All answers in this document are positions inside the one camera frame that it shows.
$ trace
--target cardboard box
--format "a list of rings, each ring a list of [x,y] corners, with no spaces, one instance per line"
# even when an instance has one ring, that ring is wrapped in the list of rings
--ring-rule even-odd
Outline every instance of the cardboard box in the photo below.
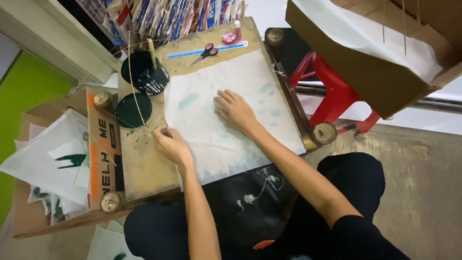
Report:
[[[114,92],[114,89],[91,86],[35,107],[23,114],[18,136],[20,141],[28,141],[29,123],[48,127],[69,108],[73,108],[88,118],[91,162],[89,208],[83,215],[49,226],[49,220],[44,214],[42,202],[37,201],[27,204],[30,185],[18,180],[13,197],[13,237],[26,238],[84,224],[116,219],[128,214],[130,212],[130,210],[127,210],[128,208],[139,204],[136,202],[124,204],[124,210],[112,215],[107,215],[100,210],[100,200],[103,194],[116,191],[116,176],[123,178],[117,120],[114,115],[93,105],[94,95],[101,90]]]
[[[427,43],[443,67],[427,83],[406,67],[344,47],[327,37],[289,0],[286,21],[382,118],[393,116],[462,74],[462,9],[451,7],[456,5],[453,1],[405,0],[404,17],[402,0],[331,1]]]

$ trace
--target white wall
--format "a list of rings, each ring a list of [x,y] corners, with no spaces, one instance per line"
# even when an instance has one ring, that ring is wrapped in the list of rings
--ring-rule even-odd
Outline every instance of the white wall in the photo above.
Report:
[[[258,31],[264,37],[269,27],[290,27],[285,21],[287,0],[246,0],[245,16],[252,16]],[[298,96],[307,114],[313,114],[322,101],[321,97]],[[462,76],[429,97],[462,101]],[[356,102],[342,116],[344,119],[364,120],[371,113],[365,102]],[[379,124],[390,124],[423,130],[462,135],[462,115],[417,108],[406,108],[394,115],[390,121],[379,120]]]
[[[0,33],[0,79],[3,78],[20,48],[8,37]]]

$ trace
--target hand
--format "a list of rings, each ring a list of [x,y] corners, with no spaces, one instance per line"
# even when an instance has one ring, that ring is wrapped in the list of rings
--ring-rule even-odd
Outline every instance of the hand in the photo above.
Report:
[[[225,110],[215,108],[219,114],[231,127],[243,132],[247,137],[253,131],[260,129],[261,124],[257,121],[252,108],[245,102],[244,98],[231,90],[218,90],[218,97],[213,99],[222,105]]]
[[[194,160],[186,141],[180,133],[166,124],[154,130],[157,149],[179,167],[194,167]]]

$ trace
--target metal ruler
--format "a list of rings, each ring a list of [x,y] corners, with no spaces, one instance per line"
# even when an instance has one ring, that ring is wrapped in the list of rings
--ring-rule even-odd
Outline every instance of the metal ruler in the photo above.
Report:
[[[249,45],[248,41],[240,41],[240,42],[237,42],[237,43],[233,43],[231,45],[222,44],[222,45],[214,46],[214,48],[217,48],[220,51],[220,50],[229,50],[229,49],[247,47],[248,45]],[[190,56],[190,55],[196,55],[196,54],[202,54],[202,52],[204,52],[204,51],[205,51],[205,48],[188,50],[188,51],[179,52],[179,53],[175,53],[175,54],[168,54],[167,59]]]

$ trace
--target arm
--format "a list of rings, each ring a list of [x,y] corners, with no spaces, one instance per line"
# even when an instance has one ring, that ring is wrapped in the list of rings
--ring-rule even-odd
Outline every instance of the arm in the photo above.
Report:
[[[183,180],[190,259],[221,259],[215,221],[186,142],[178,131],[167,125],[154,130],[154,141],[157,148],[178,165]]]
[[[216,112],[230,126],[243,132],[258,145],[298,193],[321,214],[331,229],[343,216],[361,216],[329,180],[266,131],[240,95],[229,90],[219,90],[218,94],[215,101],[225,110],[217,108]]]

